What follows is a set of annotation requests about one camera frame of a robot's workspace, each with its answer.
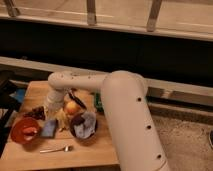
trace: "apple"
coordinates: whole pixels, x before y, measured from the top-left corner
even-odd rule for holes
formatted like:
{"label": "apple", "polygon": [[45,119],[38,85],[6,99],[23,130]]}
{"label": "apple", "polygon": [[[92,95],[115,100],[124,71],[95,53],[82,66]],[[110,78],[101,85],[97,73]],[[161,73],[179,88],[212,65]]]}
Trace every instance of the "apple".
{"label": "apple", "polygon": [[75,101],[69,101],[65,104],[64,112],[68,115],[74,115],[80,110],[80,106]]}

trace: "glass railing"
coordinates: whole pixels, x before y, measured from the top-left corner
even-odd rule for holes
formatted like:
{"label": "glass railing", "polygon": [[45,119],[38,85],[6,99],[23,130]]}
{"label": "glass railing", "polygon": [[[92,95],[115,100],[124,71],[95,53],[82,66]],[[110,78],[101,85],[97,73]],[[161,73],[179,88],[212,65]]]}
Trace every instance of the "glass railing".
{"label": "glass railing", "polygon": [[213,41],[212,0],[0,0],[0,17]]}

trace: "orange bowl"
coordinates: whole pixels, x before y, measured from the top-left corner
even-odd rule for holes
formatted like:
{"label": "orange bowl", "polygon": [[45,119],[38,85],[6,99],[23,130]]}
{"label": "orange bowl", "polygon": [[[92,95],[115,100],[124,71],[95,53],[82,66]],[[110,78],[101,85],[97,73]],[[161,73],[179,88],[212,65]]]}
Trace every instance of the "orange bowl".
{"label": "orange bowl", "polygon": [[11,139],[19,144],[27,144],[35,139],[40,126],[36,119],[26,117],[18,121],[11,130]]}

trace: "floor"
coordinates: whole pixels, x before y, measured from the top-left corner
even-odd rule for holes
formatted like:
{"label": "floor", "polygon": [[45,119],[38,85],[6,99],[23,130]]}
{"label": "floor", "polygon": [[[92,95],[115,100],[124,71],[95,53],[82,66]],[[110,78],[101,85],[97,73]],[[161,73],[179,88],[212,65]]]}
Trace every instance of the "floor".
{"label": "floor", "polygon": [[[26,17],[43,17],[57,20],[87,20],[85,0],[14,0],[21,14]],[[145,28],[151,0],[98,0],[96,17],[98,23]],[[213,5],[211,0],[165,0],[162,3],[157,28],[173,31],[213,33]],[[0,14],[7,13],[0,0]]]}

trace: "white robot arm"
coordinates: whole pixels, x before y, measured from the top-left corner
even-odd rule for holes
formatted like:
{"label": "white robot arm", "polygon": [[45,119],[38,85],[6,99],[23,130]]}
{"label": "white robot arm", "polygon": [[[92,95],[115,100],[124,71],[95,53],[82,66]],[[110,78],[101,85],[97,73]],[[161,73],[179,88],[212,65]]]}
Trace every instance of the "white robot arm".
{"label": "white robot arm", "polygon": [[45,106],[56,110],[72,87],[100,92],[105,116],[122,171],[170,171],[146,103],[143,77],[127,71],[104,75],[50,75],[52,90]]}

